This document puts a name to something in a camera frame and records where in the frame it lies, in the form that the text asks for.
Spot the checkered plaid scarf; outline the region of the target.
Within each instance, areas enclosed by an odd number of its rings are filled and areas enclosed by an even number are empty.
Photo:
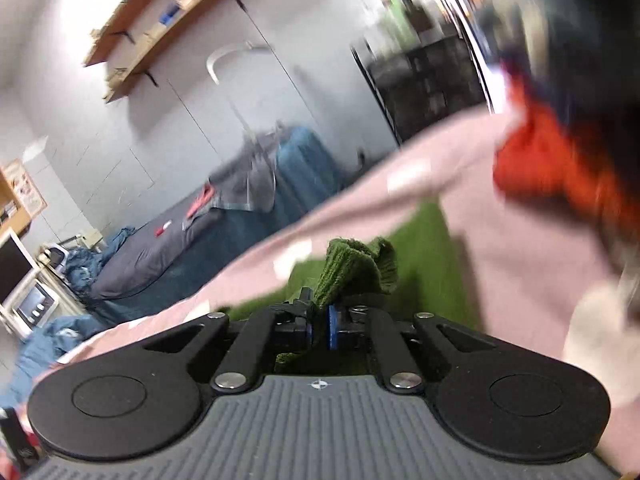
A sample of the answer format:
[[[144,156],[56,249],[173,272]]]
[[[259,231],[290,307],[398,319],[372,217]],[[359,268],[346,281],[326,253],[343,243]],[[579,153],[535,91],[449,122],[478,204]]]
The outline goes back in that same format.
[[[639,101],[639,0],[485,0],[477,23],[564,120]]]

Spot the black trolley cart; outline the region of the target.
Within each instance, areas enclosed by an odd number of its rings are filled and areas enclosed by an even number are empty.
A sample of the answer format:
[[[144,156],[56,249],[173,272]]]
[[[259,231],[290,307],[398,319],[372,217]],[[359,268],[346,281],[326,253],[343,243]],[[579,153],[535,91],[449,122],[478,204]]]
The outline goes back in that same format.
[[[492,107],[477,57],[457,35],[387,56],[361,39],[352,57],[399,145],[462,110]]]

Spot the pink reindeer bed blanket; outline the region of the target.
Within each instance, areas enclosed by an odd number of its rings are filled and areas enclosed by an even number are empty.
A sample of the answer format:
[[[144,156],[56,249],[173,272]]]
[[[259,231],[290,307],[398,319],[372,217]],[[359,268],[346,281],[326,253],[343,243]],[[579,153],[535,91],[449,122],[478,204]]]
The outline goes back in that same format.
[[[429,128],[352,188],[244,252],[194,296],[90,338],[63,363],[274,292],[332,238],[392,237],[421,202],[439,200],[444,241],[484,329],[598,378],[612,402],[599,453],[620,471],[637,470],[639,325],[628,315],[626,284],[588,223],[562,207],[518,204],[497,192],[495,150],[517,121],[471,110]]]

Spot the green knit cardigan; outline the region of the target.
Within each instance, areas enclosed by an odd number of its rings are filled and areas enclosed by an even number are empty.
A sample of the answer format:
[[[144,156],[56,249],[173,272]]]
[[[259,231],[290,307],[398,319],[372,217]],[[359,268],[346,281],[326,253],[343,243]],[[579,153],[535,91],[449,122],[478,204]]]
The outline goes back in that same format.
[[[281,288],[230,311],[235,328],[232,339],[252,313],[293,300],[303,287],[314,293],[320,335],[307,351],[279,354],[277,367],[270,374],[374,375],[364,339],[341,351],[329,348],[329,306],[339,311],[354,307],[386,311],[400,329],[424,382],[442,376],[446,364],[433,344],[420,335],[418,314],[429,313],[463,326],[476,323],[466,298],[458,246],[434,202],[422,204],[388,237],[369,243],[341,237],[330,240],[322,259],[297,263]]]

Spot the red cloth on bed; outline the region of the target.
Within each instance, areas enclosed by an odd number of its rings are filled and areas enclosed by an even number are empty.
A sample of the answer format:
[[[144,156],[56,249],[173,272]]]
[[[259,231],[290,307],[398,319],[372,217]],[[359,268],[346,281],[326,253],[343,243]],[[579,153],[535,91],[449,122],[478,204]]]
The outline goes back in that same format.
[[[205,183],[201,189],[201,193],[193,201],[188,211],[186,212],[186,218],[192,219],[196,213],[201,210],[206,204],[208,204],[215,195],[215,188],[209,182]]]

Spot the small red white object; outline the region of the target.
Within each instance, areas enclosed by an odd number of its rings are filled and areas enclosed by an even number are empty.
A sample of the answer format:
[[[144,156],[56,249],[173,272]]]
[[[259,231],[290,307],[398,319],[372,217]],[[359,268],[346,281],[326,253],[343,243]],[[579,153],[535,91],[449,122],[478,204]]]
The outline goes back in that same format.
[[[163,223],[159,228],[156,229],[155,236],[156,237],[162,236],[168,230],[168,228],[171,226],[171,223],[172,223],[171,220],[168,220],[165,223]]]

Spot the blue crumpled bedding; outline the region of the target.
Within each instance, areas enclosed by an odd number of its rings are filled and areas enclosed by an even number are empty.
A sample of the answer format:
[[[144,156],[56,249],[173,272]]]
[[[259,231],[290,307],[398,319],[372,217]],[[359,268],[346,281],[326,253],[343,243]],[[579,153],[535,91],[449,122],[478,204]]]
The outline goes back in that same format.
[[[17,408],[27,400],[35,380],[59,358],[106,329],[90,314],[60,316],[36,327],[18,352],[11,379],[1,391],[1,407]]]

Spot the orange knit garment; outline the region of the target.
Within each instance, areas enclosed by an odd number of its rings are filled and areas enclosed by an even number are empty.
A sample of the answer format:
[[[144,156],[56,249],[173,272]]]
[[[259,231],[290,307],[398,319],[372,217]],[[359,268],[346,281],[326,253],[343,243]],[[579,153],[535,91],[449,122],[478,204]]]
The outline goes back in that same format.
[[[494,162],[494,182],[512,200],[562,198],[587,220],[639,238],[639,181],[605,148],[605,128],[563,125],[551,106],[512,76],[508,98],[523,114]]]

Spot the grey towel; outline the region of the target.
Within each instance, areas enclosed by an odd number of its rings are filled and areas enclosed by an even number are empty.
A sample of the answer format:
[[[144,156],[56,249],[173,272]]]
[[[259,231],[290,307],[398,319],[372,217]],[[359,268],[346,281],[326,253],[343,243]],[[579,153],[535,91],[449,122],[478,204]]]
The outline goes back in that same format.
[[[205,183],[213,185],[215,195],[192,219],[184,216],[183,231],[214,210],[269,212],[276,199],[277,154],[291,133],[291,128],[277,124],[270,131],[257,133],[256,142],[244,136],[239,153],[208,176]]]

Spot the white medical machine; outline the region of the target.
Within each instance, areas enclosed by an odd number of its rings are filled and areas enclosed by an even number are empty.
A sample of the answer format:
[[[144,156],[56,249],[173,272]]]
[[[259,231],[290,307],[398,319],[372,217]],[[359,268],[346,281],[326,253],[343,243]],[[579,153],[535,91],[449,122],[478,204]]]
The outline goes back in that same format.
[[[1,235],[1,322],[19,340],[43,325],[60,296],[40,280],[41,268],[12,228]]]

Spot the massage bed with grey cover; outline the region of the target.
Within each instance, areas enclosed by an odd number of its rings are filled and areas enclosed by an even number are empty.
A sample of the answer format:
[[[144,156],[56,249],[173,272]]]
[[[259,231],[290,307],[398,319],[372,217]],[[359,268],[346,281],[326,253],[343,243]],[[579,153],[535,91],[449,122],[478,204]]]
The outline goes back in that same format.
[[[201,186],[130,235],[91,285],[87,310],[108,326],[157,314],[189,298],[228,263],[341,191],[345,175],[314,132],[292,129],[277,154],[269,212],[214,210],[183,231]],[[160,237],[155,231],[171,226]]]

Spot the dark navy garment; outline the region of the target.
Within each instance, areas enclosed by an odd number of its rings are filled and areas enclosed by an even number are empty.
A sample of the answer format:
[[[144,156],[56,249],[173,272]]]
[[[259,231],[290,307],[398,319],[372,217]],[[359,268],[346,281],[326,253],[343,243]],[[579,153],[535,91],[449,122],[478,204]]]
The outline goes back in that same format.
[[[484,31],[523,122],[496,154],[514,200],[562,198],[639,241],[639,0],[486,0]]]

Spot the white floor lamp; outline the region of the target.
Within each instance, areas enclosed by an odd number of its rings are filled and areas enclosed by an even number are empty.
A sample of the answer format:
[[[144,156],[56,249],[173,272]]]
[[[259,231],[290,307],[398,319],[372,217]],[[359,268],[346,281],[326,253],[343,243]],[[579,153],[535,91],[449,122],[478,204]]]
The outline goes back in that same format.
[[[205,66],[209,78],[229,104],[234,117],[242,126],[243,136],[256,142],[257,133],[244,117],[236,99],[250,86],[250,70],[243,63],[256,54],[272,55],[270,44],[254,44],[251,41],[228,44],[213,50],[206,58]]]

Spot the lower wooden wall shelf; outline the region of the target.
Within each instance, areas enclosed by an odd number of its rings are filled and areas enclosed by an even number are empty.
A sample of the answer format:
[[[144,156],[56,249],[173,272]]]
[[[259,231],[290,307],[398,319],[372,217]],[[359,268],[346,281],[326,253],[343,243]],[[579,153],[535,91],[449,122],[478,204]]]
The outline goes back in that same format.
[[[219,0],[195,0],[185,11],[178,12],[167,25],[158,22],[147,30],[139,42],[140,48],[125,68],[113,73],[104,96],[105,103],[128,96],[137,84],[137,76],[150,79],[150,68],[156,60],[174,44],[197,20],[218,3]]]

